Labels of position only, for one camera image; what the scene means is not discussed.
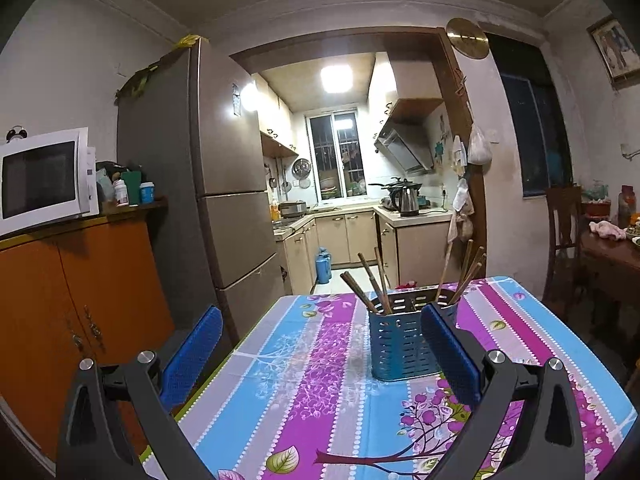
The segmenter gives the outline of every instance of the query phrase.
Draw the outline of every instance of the window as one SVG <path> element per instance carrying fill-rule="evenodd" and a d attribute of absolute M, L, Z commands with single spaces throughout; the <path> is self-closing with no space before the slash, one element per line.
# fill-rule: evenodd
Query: window
<path fill-rule="evenodd" d="M 516 130 L 524 196 L 573 180 L 569 143 L 556 89 L 538 48 L 488 34 Z"/>
<path fill-rule="evenodd" d="M 335 112 L 311 117 L 308 127 L 320 199 L 366 194 L 356 113 Z"/>

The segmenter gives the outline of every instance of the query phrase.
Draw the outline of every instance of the blue container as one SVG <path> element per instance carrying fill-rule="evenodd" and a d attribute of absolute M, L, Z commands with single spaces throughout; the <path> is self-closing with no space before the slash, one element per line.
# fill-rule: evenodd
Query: blue container
<path fill-rule="evenodd" d="M 154 201 L 154 183 L 143 182 L 140 184 L 140 202 L 143 204 L 151 204 Z"/>
<path fill-rule="evenodd" d="M 438 373 L 440 366 L 428 343 L 422 337 L 420 311 L 435 300 L 437 286 L 416 288 L 406 292 L 392 292 L 389 301 L 393 314 L 369 313 L 371 339 L 371 373 L 380 381 L 403 381 Z M 447 319 L 455 324 L 458 304 L 446 306 L 453 290 L 440 293 L 440 308 L 446 309 Z M 382 312 L 379 300 L 372 300 Z"/>
<path fill-rule="evenodd" d="M 331 255 L 329 253 L 320 253 L 316 256 L 316 275 L 318 276 L 318 283 L 323 285 L 329 283 L 331 279 Z"/>

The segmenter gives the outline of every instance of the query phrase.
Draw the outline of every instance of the table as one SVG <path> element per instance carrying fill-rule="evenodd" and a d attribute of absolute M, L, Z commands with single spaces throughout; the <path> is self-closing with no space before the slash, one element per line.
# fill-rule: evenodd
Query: table
<path fill-rule="evenodd" d="M 286 296 L 265 314 L 177 417 L 217 478 L 423 479 L 433 469 L 468 406 L 439 374 L 374 380 L 367 319 L 353 294 Z M 596 356 L 511 278 L 472 282 L 457 323 L 514 361 L 562 359 L 584 423 L 586 478 L 595 478 L 637 416 Z M 502 459 L 521 405 L 511 404 L 478 479 Z M 164 478 L 153 455 L 143 465 Z"/>
<path fill-rule="evenodd" d="M 594 296 L 596 336 L 622 355 L 627 368 L 633 369 L 640 357 L 640 332 L 626 343 L 626 336 L 618 328 L 618 317 L 620 303 L 640 306 L 640 250 L 630 240 L 608 240 L 590 231 L 582 233 L 580 243 L 584 265 L 590 272 L 590 288 L 606 296 Z M 617 303 L 610 304 L 607 298 Z"/>

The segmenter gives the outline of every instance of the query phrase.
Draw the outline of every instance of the electric kettle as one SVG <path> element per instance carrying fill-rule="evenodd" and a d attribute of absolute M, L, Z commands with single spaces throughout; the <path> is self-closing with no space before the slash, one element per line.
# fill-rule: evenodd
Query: electric kettle
<path fill-rule="evenodd" d="M 390 191 L 391 204 L 400 216 L 416 216 L 420 212 L 418 206 L 418 190 L 422 184 L 405 180 L 398 182 Z"/>

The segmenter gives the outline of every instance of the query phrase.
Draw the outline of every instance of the pink cloth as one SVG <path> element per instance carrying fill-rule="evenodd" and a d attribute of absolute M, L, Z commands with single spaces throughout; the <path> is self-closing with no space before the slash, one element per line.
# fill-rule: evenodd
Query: pink cloth
<path fill-rule="evenodd" d="M 610 238 L 611 240 L 626 239 L 626 233 L 622 229 L 606 220 L 598 222 L 597 224 L 596 222 L 590 222 L 589 229 L 600 238 Z"/>

